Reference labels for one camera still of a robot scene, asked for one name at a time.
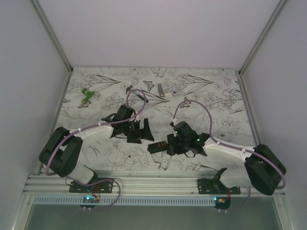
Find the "green object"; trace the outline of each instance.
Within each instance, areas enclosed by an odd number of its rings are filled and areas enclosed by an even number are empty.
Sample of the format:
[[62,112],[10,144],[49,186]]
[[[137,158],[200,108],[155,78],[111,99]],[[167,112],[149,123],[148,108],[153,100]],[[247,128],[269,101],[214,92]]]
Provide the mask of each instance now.
[[91,99],[91,97],[93,97],[95,95],[96,92],[95,91],[90,92],[87,88],[84,88],[82,90],[82,93],[84,95],[86,95],[86,97],[81,102],[82,102],[82,104],[86,104]]

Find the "white wall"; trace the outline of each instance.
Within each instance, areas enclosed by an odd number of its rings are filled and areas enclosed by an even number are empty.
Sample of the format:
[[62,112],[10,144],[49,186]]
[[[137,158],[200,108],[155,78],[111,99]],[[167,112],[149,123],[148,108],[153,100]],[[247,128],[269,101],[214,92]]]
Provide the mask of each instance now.
[[288,172],[287,194],[306,229],[307,1],[291,0],[244,76],[260,130]]
[[40,0],[73,66],[240,70],[279,0]]
[[0,229],[38,163],[67,76],[30,1],[0,7]]

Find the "butterfly print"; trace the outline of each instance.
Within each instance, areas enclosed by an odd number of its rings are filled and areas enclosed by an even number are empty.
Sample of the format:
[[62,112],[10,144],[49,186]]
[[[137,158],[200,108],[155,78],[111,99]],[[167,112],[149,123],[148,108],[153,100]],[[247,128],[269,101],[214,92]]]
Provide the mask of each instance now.
[[152,81],[144,80],[143,82],[147,85],[148,91],[152,90],[152,88],[154,87],[154,84]]
[[188,99],[186,98],[186,97],[184,97],[184,103],[180,106],[180,108],[184,108],[184,107],[187,107],[187,108],[189,108],[190,107],[190,104],[191,104],[191,102],[190,101],[188,101]]

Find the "gray floor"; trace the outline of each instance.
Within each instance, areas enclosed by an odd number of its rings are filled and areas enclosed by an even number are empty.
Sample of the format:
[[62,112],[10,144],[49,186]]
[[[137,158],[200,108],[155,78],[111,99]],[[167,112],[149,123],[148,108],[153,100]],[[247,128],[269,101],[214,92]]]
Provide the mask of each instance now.
[[[244,198],[233,198],[233,207]],[[213,207],[114,206],[83,212],[78,206],[34,205],[26,230],[280,230],[272,197],[253,197],[239,211]]]

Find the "floral tablecloth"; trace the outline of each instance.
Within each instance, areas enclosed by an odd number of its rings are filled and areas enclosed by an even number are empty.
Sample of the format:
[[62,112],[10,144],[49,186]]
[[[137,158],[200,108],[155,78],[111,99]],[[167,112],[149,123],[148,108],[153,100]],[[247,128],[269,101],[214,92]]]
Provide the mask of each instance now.
[[[179,95],[160,97],[159,83],[165,92],[177,91]],[[133,89],[146,91],[149,103],[140,116],[141,126],[143,119],[148,118],[155,142],[166,140],[167,134],[172,133],[169,123],[177,105],[193,99],[209,109],[216,137],[240,145],[254,145],[236,73],[230,69],[77,67],[68,85],[57,125],[76,129],[116,113],[126,103],[126,89],[131,85]],[[83,88],[100,96],[82,104]],[[129,103],[138,109],[143,101],[131,95]],[[209,117],[198,104],[182,104],[177,120],[186,121],[197,133],[209,131]],[[195,158],[171,157],[166,152],[151,155],[147,151],[150,143],[142,140],[142,144],[130,144],[125,139],[104,139],[83,148],[79,161],[93,170],[120,171],[212,171],[222,167],[242,167],[201,155]]]

